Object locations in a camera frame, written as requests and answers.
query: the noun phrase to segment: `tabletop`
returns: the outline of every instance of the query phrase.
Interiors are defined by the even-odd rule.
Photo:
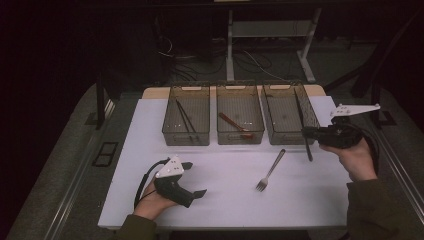
[[[306,87],[321,125],[330,124],[335,108],[322,88]],[[118,229],[128,214],[144,173],[157,161],[178,155],[192,162],[179,180],[188,191],[207,189],[190,208],[176,206],[157,219],[158,229],[311,229],[344,227],[348,206],[347,172],[336,155],[311,146],[270,145],[266,131],[261,144],[218,145],[216,113],[211,110],[209,146],[167,146],[161,132],[167,106],[166,88],[152,88],[140,99],[109,188],[98,225]],[[211,109],[216,99],[211,97]],[[255,189],[282,149],[286,154],[263,192]]]

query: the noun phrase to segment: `floor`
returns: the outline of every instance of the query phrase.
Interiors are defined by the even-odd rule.
[[[305,81],[295,51],[302,45],[301,39],[280,39],[246,41],[240,39],[234,44],[236,79],[300,79]],[[180,53],[172,67],[169,83],[175,80],[216,80],[226,79],[225,45],[216,39],[215,57],[211,61],[200,61],[189,52]],[[360,66],[370,56],[374,44],[354,45],[348,49],[348,41],[338,39],[313,42],[308,60],[317,79],[316,84],[326,85],[345,73]],[[355,99],[349,93],[354,79],[327,92],[335,103],[368,104],[370,94]],[[8,239],[107,239],[113,232],[97,226],[102,203],[105,200],[119,154],[122,150],[132,113],[140,92],[124,93],[114,101],[107,112],[107,120],[96,130],[93,113],[96,112],[95,87],[87,90],[75,108],[55,149],[43,169],[36,185],[13,226]],[[390,158],[386,152],[401,156],[401,165],[415,183],[417,192],[424,193],[424,178],[421,174],[424,162],[424,135],[408,115],[399,107],[390,93],[383,91],[382,109],[388,111],[397,125],[385,126],[380,132],[390,142],[384,149],[380,162],[380,178],[387,184],[390,194],[411,218],[416,239],[424,239],[423,221],[416,214],[411,198],[403,185],[393,174]],[[358,125],[369,128],[366,116],[352,118]],[[117,142],[118,149],[109,167],[93,167],[91,162],[97,156],[102,142]],[[55,218],[63,216],[63,221]],[[313,240],[339,239],[345,229],[316,229],[308,231]],[[307,239],[305,232],[288,236],[287,232],[265,231],[259,233],[224,232],[199,233],[176,232],[171,239]]]

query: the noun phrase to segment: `left hand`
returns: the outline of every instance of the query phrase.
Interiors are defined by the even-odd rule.
[[[150,220],[155,220],[165,209],[178,205],[172,200],[162,197],[156,192],[155,178],[144,189],[142,200],[137,204],[133,214]]]

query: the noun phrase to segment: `handle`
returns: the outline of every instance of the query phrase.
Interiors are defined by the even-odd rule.
[[[229,123],[229,124],[231,124],[231,125],[233,125],[234,127],[236,127],[238,130],[240,130],[240,131],[246,131],[246,129],[245,128],[242,128],[242,127],[240,127],[237,123],[235,123],[233,120],[231,120],[231,118],[229,118],[227,115],[225,115],[224,113],[222,113],[222,112],[220,112],[219,114],[219,117],[220,118],[222,118],[222,119],[224,119],[227,123]]]
[[[266,175],[267,177],[269,177],[271,175],[272,171],[274,171],[274,168],[280,162],[281,158],[283,158],[284,153],[286,153],[286,149],[281,149],[280,153],[278,154],[277,158],[274,161],[274,164],[272,165],[271,169],[269,170],[268,174]]]

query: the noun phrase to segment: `right hand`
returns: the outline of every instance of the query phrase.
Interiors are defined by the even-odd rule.
[[[320,145],[319,147],[339,156],[340,163],[349,172],[349,177],[352,181],[377,179],[371,150],[364,138],[356,146],[346,149],[326,145]]]

